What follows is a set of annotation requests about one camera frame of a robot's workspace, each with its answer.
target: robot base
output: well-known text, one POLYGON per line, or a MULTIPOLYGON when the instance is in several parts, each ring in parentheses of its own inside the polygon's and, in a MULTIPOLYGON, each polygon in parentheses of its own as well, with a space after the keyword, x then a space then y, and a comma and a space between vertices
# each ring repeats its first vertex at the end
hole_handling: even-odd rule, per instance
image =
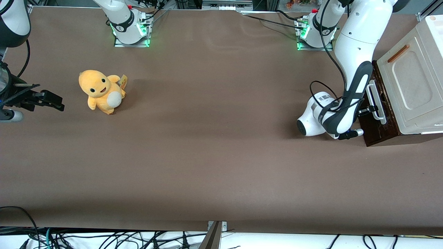
MULTIPOLYGON (((308 50, 308 51, 325 50, 323 47, 318 48, 318 47, 309 46, 303 39, 300 38, 302 35, 305 35, 305 32, 307 32, 307 30, 309 29, 307 16, 304 16, 303 18, 299 18, 297 21, 294 21, 294 24, 296 27, 304 28, 303 30, 295 29, 295 36, 297 37, 297 50, 308 50)), ((328 49, 328 51, 333 50, 332 42, 326 44, 326 49, 328 49)))
POLYGON ((115 31, 113 30, 115 36, 114 47, 149 47, 151 44, 152 24, 154 22, 154 18, 152 17, 152 14, 146 14, 144 12, 140 12, 140 16, 142 19, 149 18, 148 20, 137 24, 139 25, 140 33, 145 35, 136 43, 125 44, 117 38, 115 31))

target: black cable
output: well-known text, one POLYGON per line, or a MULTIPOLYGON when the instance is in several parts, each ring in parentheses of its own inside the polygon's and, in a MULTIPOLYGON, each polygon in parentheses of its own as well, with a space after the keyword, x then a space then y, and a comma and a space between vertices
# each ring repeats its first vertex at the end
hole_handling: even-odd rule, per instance
POLYGON ((293 20, 296 21, 298 18, 302 18, 303 16, 299 16, 299 17, 290 17, 288 16, 285 12, 281 11, 281 10, 276 10, 276 12, 281 13, 284 15, 284 17, 288 18, 289 20, 293 20))
POLYGON ((19 206, 0 206, 0 209, 4 209, 4 208, 16 208, 16 209, 20 209, 20 210, 22 210, 25 214, 26 214, 26 216, 28 216, 28 218, 30 219, 30 221, 32 222, 32 225, 34 226, 34 229, 35 229, 35 232, 37 233, 37 237, 39 238, 39 248, 41 247, 41 244, 40 244, 40 236, 39 236, 39 231, 38 231, 38 229, 37 229, 37 225, 35 224, 35 221, 34 221, 34 219, 31 217, 31 215, 24 209, 24 208, 22 208, 22 207, 19 207, 19 206))
MULTIPOLYGON (((195 236, 204 236, 204 235, 206 235, 206 233, 199 233, 199 234, 192 234, 192 235, 185 235, 185 236, 186 236, 186 237, 195 237, 195 236)), ((164 245, 164 244, 166 244, 166 243, 173 242, 173 241, 178 241, 178 242, 180 242, 179 240, 180 240, 180 239, 183 239, 183 238, 184 238, 184 237, 182 236, 182 237, 177 237, 177 238, 173 238, 173 239, 169 239, 169 240, 157 240, 158 242, 164 242, 164 243, 162 243, 162 244, 160 244, 160 245, 154 247, 153 249, 159 249, 162 245, 164 245)))
POLYGON ((395 246, 397 245, 397 241, 398 241, 398 236, 394 235, 395 240, 394 240, 394 244, 392 244, 392 249, 395 249, 395 246))
POLYGON ((287 24, 284 24, 284 23, 278 23, 278 22, 274 22, 274 21, 266 20, 266 19, 263 19, 263 18, 260 18, 260 17, 248 16, 248 15, 246 15, 246 16, 247 16, 247 17, 250 17, 250 18, 257 19, 257 20, 261 20, 261 21, 269 22, 269 23, 275 23, 275 24, 278 24, 278 25, 281 25, 281 26, 293 27, 293 28, 300 29, 300 30, 303 29, 302 27, 297 27, 297 26, 293 26, 293 25, 287 25, 287 24))
POLYGON ((54 245, 56 249, 60 249, 60 246, 55 242, 54 238, 52 237, 52 234, 49 234, 49 241, 51 241, 51 245, 54 245))
POLYGON ((149 19, 151 19, 151 18, 153 18, 160 10, 161 10, 162 8, 158 8, 157 9, 157 11, 156 12, 154 12, 154 14, 152 15, 152 16, 150 16, 150 17, 148 17, 148 18, 145 18, 145 19, 142 19, 141 21, 142 22, 144 22, 144 21, 146 21, 146 20, 149 20, 149 19))
POLYGON ((332 247, 333 247, 334 244, 335 244, 335 241, 338 239, 339 236, 340 236, 340 234, 337 234, 337 236, 335 236, 335 238, 332 240, 332 242, 331 242, 331 244, 329 245, 329 247, 326 248, 326 249, 332 249, 332 247))
POLYGON ((159 233, 155 232, 154 236, 152 236, 152 238, 146 244, 144 244, 141 248, 142 249, 148 248, 148 246, 154 241, 154 239, 156 239, 158 236, 160 236, 160 235, 162 235, 164 233, 165 233, 164 231, 159 232, 159 233))
POLYGON ((377 249, 377 246, 375 245, 374 240, 373 240, 372 237, 369 236, 369 235, 363 235, 363 243, 365 244, 365 246, 366 246, 368 249, 377 249), (371 240, 372 245, 374 246, 374 248, 369 247, 369 245, 366 243, 366 237, 369 237, 369 239, 371 240))
POLYGON ((336 66, 336 67, 338 68, 338 70, 340 71, 340 74, 342 75, 342 78, 343 78, 343 85, 344 85, 345 90, 346 90, 346 77, 345 77, 345 74, 343 73, 342 68, 339 66, 339 64, 335 61, 335 59, 332 57, 332 55, 331 55, 330 52, 328 51, 328 49, 327 49, 327 47, 326 47, 326 44, 325 44, 325 39, 324 39, 324 37, 323 37, 323 17, 324 17, 324 14, 325 14, 324 10, 327 8, 329 2, 330 2, 330 0, 327 0, 327 2, 326 2, 326 4, 325 4, 325 7, 324 7, 324 9, 323 9, 323 12, 322 12, 322 14, 321 14, 321 17, 320 17, 320 34, 321 34, 320 37, 321 37, 321 39, 322 39, 323 48, 325 49, 325 51, 326 51, 326 53, 328 54, 329 58, 332 60, 332 62, 335 64, 335 66, 336 66))
POLYGON ((126 237, 126 239, 122 240, 122 241, 117 241, 117 243, 115 244, 115 248, 117 249, 117 247, 119 247, 121 244, 123 244, 123 242, 128 241, 128 239, 134 235, 136 235, 138 232, 135 232, 129 236, 126 237))
POLYGON ((6 5, 3 7, 3 9, 0 10, 0 16, 3 15, 6 11, 8 11, 8 9, 11 7, 13 1, 14 0, 9 0, 6 3, 6 5))
POLYGON ((26 67, 27 67, 27 64, 29 63, 29 56, 30 56, 30 53, 31 53, 31 47, 29 46, 29 41, 28 41, 28 39, 26 39, 26 48, 27 48, 26 62, 25 62, 25 64, 23 65, 22 70, 21 70, 21 71, 19 72, 19 74, 17 75, 17 77, 19 77, 19 78, 20 78, 20 76, 22 75, 22 73, 25 71, 25 69, 26 69, 26 67))
POLYGON ((125 235, 126 233, 122 233, 120 235, 117 235, 117 233, 114 234, 115 238, 113 240, 111 240, 111 242, 109 242, 103 249, 108 248, 108 246, 110 246, 112 244, 112 242, 117 241, 118 243, 118 238, 120 238, 121 236, 125 235))

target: stuffed animal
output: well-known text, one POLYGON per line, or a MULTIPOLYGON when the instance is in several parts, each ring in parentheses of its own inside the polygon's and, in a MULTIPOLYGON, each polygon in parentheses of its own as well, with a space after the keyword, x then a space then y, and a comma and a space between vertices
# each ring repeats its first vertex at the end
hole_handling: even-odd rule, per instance
POLYGON ((118 107, 126 96, 124 88, 127 82, 128 78, 125 75, 121 79, 117 75, 106 77, 96 70, 86 70, 78 77, 80 87, 89 96, 89 108, 95 110, 97 106, 108 115, 114 113, 114 108, 118 107))

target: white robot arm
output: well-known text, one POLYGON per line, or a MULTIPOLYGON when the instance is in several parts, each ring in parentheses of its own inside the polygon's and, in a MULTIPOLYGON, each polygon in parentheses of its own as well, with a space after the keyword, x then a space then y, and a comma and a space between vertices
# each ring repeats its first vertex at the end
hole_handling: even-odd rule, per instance
MULTIPOLYGON (((324 43, 330 41, 345 6, 350 2, 327 0, 316 15, 310 14, 310 30, 303 38, 306 43, 313 47, 325 47, 324 43)), ((297 120, 298 129, 303 135, 316 136, 326 132, 334 139, 349 139, 363 134, 361 129, 351 131, 350 128, 372 74, 371 61, 375 47, 396 2, 353 1, 352 12, 335 44, 335 56, 345 81, 343 96, 336 100, 326 92, 314 94, 304 114, 297 120)))
POLYGON ((30 32, 26 0, 0 1, 0 47, 18 47, 30 32))
POLYGON ((146 18, 145 15, 136 9, 130 10, 124 1, 118 0, 93 0, 105 12, 108 17, 114 35, 124 44, 133 44, 140 41, 147 35, 146 31, 140 28, 146 18))

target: brown paper sheet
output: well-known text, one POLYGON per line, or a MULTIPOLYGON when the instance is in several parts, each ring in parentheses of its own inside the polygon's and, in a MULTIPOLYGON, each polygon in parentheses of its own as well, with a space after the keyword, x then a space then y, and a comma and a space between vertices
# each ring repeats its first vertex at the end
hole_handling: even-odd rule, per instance
MULTIPOLYGON (((340 93, 342 82, 325 53, 296 50, 293 29, 170 11, 150 48, 114 48, 101 9, 34 8, 31 21, 22 78, 66 108, 1 125, 0 205, 26 208, 38 226, 205 230, 227 220, 238 232, 443 234, 443 140, 366 148, 361 137, 296 130, 309 83, 340 93), (114 115, 88 108, 78 85, 87 69, 128 76, 114 115)), ((394 15, 375 58, 415 25, 394 15)), ((22 46, 6 61, 18 72, 25 58, 22 46)), ((0 224, 31 225, 6 210, 0 224)))

